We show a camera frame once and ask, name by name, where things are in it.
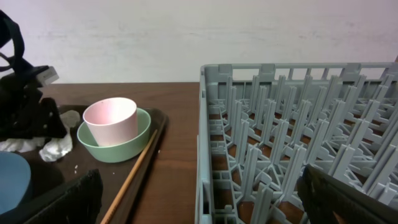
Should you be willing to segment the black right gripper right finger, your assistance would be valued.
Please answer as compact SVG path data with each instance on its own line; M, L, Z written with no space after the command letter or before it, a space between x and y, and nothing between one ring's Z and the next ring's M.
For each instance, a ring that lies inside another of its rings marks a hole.
M397 210L310 164L298 178L297 190L310 223L338 223L336 216L348 223L397 223Z

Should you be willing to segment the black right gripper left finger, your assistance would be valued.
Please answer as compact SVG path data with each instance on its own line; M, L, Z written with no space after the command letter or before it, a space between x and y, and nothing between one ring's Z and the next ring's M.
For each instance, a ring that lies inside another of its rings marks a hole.
M98 169L59 185L29 202L24 223L95 223L103 182Z

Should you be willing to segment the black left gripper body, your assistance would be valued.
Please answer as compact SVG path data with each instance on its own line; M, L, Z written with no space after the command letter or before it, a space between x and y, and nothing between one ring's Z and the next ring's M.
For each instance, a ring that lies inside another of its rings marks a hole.
M1 140L66 136L57 104L43 97L41 86L35 78L1 78Z

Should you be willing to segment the white tissue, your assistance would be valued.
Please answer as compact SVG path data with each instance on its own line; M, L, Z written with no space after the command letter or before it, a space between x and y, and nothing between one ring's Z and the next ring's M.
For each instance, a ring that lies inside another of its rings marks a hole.
M43 161L57 161L73 149L70 132L80 122L80 114L75 110L69 110L62 113L60 118L67 131L63 138L51 138L47 143L45 143L45 138L1 140L1 151L24 153L39 149L39 156Z

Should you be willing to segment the pink cup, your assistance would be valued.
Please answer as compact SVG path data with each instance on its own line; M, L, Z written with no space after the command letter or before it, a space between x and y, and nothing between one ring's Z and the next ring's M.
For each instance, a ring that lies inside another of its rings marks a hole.
M84 111L83 120L101 147L122 144L138 135L137 105L129 98L97 101Z

